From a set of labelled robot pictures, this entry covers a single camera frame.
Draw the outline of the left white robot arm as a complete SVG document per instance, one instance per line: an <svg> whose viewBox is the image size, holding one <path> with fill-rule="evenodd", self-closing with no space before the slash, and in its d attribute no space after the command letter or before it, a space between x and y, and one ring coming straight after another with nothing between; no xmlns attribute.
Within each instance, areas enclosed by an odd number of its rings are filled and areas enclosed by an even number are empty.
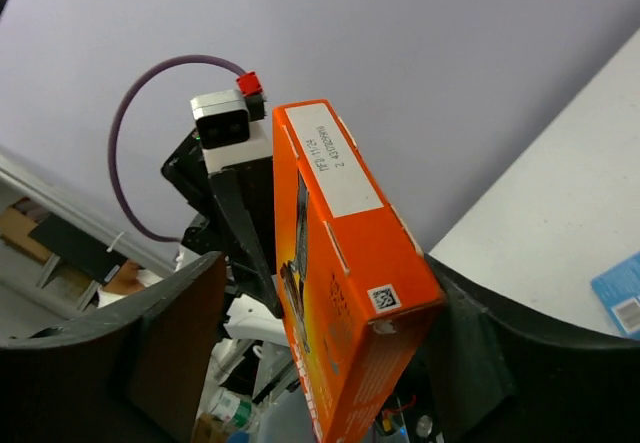
<svg viewBox="0 0 640 443"><path fill-rule="evenodd" d="M226 261L224 336L285 347L275 284L272 147L259 124L250 130L247 141L211 150L203 150L198 132L191 131L161 173L197 212L183 233L181 252L219 252Z"/></svg>

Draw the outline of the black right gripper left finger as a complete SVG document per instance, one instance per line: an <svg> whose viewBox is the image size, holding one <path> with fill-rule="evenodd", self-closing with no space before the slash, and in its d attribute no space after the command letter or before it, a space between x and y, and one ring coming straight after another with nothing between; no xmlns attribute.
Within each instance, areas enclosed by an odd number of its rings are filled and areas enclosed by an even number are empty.
<svg viewBox="0 0 640 443"><path fill-rule="evenodd" d="M226 265L209 253L90 314L1 346L4 442L188 442Z"/></svg>

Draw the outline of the orange Gillette Styler box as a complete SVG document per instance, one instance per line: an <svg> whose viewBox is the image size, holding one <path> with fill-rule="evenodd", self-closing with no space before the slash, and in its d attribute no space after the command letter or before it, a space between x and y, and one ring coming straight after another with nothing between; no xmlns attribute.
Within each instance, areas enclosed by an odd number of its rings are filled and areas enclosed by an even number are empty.
<svg viewBox="0 0 640 443"><path fill-rule="evenodd" d="M283 324L320 442L358 442L445 295L324 99L272 113Z"/></svg>

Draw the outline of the clear blister razor pack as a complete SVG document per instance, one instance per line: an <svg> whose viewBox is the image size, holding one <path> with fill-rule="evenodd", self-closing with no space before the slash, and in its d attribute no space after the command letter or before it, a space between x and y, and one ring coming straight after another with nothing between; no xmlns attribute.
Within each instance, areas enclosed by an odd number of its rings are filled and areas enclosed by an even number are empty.
<svg viewBox="0 0 640 443"><path fill-rule="evenodd" d="M619 332L639 339L639 253L591 281L591 288Z"/></svg>

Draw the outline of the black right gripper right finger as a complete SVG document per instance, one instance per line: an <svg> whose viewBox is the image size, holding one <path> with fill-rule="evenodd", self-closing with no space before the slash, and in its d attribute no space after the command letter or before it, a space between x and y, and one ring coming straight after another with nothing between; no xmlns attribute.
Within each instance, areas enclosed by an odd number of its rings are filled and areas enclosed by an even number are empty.
<svg viewBox="0 0 640 443"><path fill-rule="evenodd" d="M544 315L426 259L447 301L400 388L411 442L636 442L639 344Z"/></svg>

